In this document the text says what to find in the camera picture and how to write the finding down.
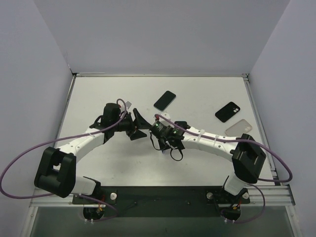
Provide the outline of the black smartphone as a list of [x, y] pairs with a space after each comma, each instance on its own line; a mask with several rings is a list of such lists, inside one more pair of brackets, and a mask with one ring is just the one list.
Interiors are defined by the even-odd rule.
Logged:
[[175, 121], [174, 123], [175, 123], [176, 125], [178, 125], [178, 126], [184, 128], [184, 129], [188, 129], [188, 128], [189, 128], [189, 126], [188, 126], [188, 124], [187, 124], [186, 121]]

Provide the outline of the dark smartphone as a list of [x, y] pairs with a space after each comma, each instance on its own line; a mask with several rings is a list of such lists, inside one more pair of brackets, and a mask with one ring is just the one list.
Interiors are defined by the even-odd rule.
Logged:
[[159, 111], [164, 111], [176, 98], [176, 94], [167, 90], [155, 103], [154, 108]]

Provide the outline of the black phone case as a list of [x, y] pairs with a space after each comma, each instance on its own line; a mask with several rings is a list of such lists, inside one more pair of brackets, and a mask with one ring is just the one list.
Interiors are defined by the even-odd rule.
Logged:
[[227, 122], [235, 114], [241, 111], [241, 108], [234, 102], [227, 103], [224, 107], [215, 113], [215, 117], [222, 123]]

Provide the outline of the beige phone case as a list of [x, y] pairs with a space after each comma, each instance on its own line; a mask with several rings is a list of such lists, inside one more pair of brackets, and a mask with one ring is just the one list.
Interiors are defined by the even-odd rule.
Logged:
[[252, 125], [245, 119], [241, 119], [225, 130], [225, 134], [230, 137], [238, 137], [252, 130]]

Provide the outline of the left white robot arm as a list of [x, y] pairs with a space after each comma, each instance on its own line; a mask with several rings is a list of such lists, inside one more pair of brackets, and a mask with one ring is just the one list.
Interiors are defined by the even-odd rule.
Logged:
[[77, 163], [95, 148], [108, 142], [116, 132], [125, 132], [130, 140], [145, 138], [144, 129], [151, 125], [137, 109], [128, 112], [125, 106], [105, 105], [103, 114], [79, 138], [58, 148], [44, 150], [34, 185], [61, 198], [82, 194], [90, 203], [101, 198], [101, 183], [76, 174]]

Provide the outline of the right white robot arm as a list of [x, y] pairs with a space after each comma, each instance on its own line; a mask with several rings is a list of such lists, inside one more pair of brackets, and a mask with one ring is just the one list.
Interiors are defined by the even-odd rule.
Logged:
[[266, 160], [266, 154], [248, 134], [224, 137], [207, 133], [177, 121], [172, 127], [165, 120], [156, 120], [149, 129], [162, 151], [194, 149], [220, 156], [233, 164], [233, 172], [224, 183], [225, 192], [237, 196], [247, 184], [256, 184]]

